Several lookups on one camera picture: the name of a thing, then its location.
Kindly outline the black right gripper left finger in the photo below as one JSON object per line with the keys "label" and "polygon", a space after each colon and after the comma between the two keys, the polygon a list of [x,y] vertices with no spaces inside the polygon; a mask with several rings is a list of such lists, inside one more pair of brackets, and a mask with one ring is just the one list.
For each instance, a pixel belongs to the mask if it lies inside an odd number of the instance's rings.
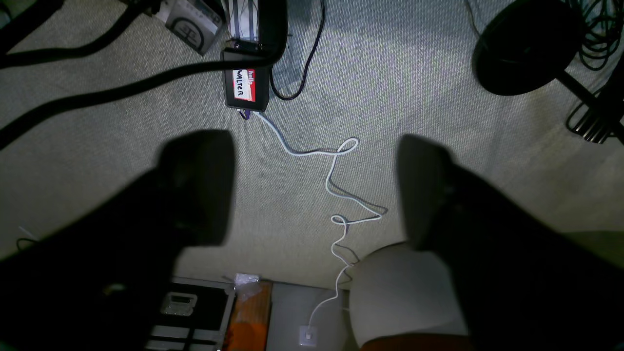
{"label": "black right gripper left finger", "polygon": [[157,165],[1,262],[1,349],[140,351],[187,247],[221,245],[235,148],[225,130],[170,140]]}

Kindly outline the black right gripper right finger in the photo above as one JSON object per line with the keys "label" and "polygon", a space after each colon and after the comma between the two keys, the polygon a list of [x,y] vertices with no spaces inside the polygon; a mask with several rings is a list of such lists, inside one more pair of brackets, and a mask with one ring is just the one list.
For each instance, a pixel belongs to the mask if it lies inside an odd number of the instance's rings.
{"label": "black right gripper right finger", "polygon": [[413,249],[448,267],[478,351],[621,351],[623,270],[455,164],[401,137],[396,172]]}

